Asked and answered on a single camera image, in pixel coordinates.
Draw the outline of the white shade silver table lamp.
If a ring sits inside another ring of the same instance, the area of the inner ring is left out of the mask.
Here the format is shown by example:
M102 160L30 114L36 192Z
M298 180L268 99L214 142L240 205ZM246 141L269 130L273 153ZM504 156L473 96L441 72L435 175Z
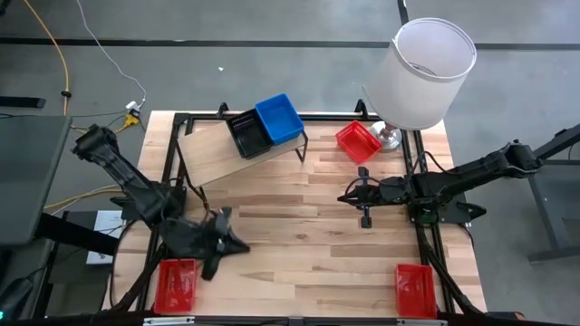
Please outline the white shade silver table lamp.
M477 60L471 38L440 18L404 24L363 84L365 104L380 118L370 127L383 150L401 145L404 130L443 120Z

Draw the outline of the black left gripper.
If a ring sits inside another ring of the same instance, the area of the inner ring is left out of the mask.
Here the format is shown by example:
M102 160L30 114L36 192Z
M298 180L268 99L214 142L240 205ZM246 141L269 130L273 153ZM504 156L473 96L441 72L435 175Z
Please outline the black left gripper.
M213 279L223 256L250 252L250 246L229 228L231 213L229 206L223 206L218 211L210 210L210 218L199 223L195 254L203 262L201 278L205 281ZM226 248L227 237L234 247Z

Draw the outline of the grey desk top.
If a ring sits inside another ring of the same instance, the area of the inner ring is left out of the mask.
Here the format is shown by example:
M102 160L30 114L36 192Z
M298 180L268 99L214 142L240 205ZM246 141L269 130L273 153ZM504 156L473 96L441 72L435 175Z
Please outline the grey desk top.
M0 119L0 246L24 245L40 234L71 125L64 116Z

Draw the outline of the wooden shelf with black legs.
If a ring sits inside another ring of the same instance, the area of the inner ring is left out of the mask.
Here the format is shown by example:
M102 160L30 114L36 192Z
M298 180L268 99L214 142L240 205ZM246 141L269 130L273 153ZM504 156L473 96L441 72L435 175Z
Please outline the wooden shelf with black legs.
M226 122L202 123L178 141L193 186L187 190L188 199L199 204L201 193L209 202L226 197L295 196L314 171L305 144L305 137L299 135L253 158L242 158Z

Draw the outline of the white paper sheet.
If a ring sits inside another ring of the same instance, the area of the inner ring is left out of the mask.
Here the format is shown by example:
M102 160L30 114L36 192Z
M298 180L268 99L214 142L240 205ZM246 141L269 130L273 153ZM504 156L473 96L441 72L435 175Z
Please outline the white paper sheet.
M124 220L121 218L122 212L120 210L100 210L97 212L94 223L94 230L106 235L110 235L118 239L121 231L125 226ZM88 252L86 258L87 265L97 264L111 264L112 256L109 254L100 254L96 252Z

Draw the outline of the red plastic basket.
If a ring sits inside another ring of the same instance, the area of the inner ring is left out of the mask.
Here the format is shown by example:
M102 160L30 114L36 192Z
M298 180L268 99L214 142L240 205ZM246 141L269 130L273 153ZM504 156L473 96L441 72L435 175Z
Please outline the red plastic basket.
M394 275L399 316L435 320L438 309L432 268L422 264L398 264Z
M335 134L339 147L358 165L368 161L381 149L382 144L357 120Z
M195 301L197 278L195 259L162 260L153 311L157 314L189 312Z

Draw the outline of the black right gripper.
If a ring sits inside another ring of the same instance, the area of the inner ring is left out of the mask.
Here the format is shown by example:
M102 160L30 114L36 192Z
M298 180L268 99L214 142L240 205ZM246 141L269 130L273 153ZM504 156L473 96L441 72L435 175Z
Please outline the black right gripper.
M359 167L360 179L352 181L344 193L337 197L341 203L362 210L361 227L372 228L370 208L373 206L393 206L406 203L409 176L388 177L382 180L370 176L368 168ZM359 196L359 201L351 200Z

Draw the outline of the dark metal desk frame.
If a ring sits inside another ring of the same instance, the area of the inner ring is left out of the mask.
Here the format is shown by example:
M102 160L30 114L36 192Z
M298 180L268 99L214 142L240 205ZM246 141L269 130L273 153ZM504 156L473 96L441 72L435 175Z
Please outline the dark metal desk frame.
M554 159L574 145L580 146L580 123L562 129L546 144L532 150L517 139L500 148L507 160L514 161L532 190L550 248L527 257L530 263L580 257L580 244L574 244L566 228L567 220L580 221L580 159Z

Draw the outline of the black beam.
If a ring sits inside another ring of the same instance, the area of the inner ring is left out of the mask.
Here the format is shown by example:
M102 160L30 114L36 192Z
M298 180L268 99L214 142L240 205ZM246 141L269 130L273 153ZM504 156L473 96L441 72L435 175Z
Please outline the black beam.
M46 213L41 214L34 236L107 255L114 255L119 244L119 240L111 235Z

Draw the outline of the black metal table frame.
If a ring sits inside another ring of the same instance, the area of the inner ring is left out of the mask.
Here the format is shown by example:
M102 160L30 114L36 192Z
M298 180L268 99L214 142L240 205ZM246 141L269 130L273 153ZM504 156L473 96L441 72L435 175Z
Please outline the black metal table frame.
M138 168L161 180L177 111L153 111ZM415 228L404 206L375 207L372 229L360 211L336 201L357 166L335 133L353 113L305 113L305 162L293 151L204 186L213 207L232 206L235 233L249 254L224 258L215 278L197 281L194 315L396 317L394 270L418 264ZM442 225L449 273L482 311L486 303L468 234ZM117 303L143 269L150 230L133 225L122 238L114 267Z

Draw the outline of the black flat bar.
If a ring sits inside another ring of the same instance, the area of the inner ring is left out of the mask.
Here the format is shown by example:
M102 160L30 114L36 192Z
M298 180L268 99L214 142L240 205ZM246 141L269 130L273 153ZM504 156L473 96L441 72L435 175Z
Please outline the black flat bar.
M42 109L45 103L44 98L0 96L0 107Z

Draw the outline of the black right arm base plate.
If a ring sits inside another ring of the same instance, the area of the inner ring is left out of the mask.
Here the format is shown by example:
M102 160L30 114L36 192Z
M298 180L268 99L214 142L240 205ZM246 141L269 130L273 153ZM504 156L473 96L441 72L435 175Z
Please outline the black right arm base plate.
M421 225L434 225L438 223L466 224L471 217L466 208L458 207L458 201L452 200L437 208L424 208L418 205L408 205L410 220Z

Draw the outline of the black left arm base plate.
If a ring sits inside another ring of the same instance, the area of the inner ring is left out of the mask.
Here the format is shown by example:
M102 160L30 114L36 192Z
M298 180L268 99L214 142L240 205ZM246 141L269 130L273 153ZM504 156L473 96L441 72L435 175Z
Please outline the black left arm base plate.
M157 225L164 218L182 213L182 205L173 197L163 199L154 204L153 207L147 208L145 216L138 210L135 201L129 197L113 197L110 201L121 208L122 219L128 221L141 220L147 225Z

